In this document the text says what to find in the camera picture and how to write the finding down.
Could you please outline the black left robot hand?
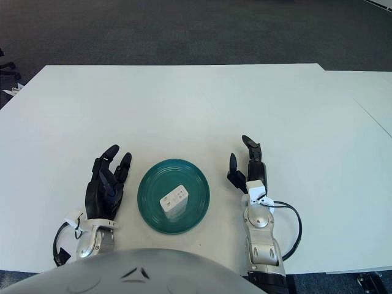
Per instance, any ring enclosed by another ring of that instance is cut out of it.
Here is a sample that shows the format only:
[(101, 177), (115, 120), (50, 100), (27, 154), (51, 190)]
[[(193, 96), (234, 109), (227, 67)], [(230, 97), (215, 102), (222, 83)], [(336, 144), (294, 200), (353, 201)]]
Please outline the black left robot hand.
[(117, 215), (132, 162), (131, 153), (125, 153), (115, 171), (111, 172), (110, 164), (118, 151), (119, 146), (112, 145), (94, 161), (92, 177), (87, 185), (85, 195), (85, 209), (88, 219), (112, 221)]

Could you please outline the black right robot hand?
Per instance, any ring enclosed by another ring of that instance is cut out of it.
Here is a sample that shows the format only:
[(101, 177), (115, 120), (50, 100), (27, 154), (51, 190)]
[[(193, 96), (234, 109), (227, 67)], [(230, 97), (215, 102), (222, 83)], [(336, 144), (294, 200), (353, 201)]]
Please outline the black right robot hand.
[(246, 183), (260, 180), (267, 189), (266, 165), (262, 162), (262, 150), (260, 143), (256, 143), (247, 135), (242, 135), (242, 141), (249, 150), (248, 174), (245, 176), (237, 169), (236, 156), (231, 153), (227, 179), (245, 194), (248, 193)]

